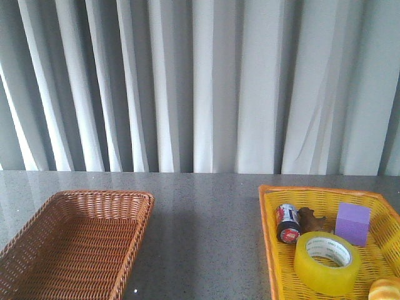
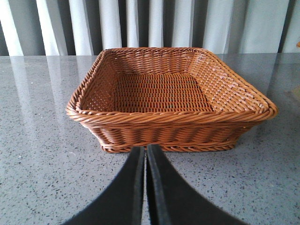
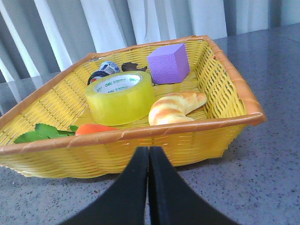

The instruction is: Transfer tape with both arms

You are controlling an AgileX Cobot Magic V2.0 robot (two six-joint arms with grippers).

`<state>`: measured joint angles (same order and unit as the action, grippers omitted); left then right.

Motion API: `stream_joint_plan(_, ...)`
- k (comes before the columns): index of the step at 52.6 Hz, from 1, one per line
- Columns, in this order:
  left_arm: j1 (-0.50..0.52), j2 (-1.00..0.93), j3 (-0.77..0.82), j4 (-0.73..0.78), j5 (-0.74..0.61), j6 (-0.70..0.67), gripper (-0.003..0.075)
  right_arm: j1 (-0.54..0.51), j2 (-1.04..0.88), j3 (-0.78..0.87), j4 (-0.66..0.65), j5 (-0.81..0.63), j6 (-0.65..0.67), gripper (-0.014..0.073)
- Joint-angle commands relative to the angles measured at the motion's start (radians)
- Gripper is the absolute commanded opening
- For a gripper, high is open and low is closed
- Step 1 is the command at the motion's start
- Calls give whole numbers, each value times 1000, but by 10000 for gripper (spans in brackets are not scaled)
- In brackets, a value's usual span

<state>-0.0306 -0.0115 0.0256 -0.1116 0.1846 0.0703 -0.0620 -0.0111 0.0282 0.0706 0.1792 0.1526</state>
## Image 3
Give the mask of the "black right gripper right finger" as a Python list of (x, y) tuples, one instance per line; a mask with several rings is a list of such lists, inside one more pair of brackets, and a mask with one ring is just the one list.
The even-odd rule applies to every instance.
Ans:
[(161, 147), (150, 147), (149, 205), (153, 225), (236, 225), (188, 186)]

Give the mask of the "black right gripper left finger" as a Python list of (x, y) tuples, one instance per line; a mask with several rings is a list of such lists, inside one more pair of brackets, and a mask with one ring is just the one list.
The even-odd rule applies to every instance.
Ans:
[(136, 148), (117, 180), (90, 206), (63, 225), (143, 225), (149, 150)]

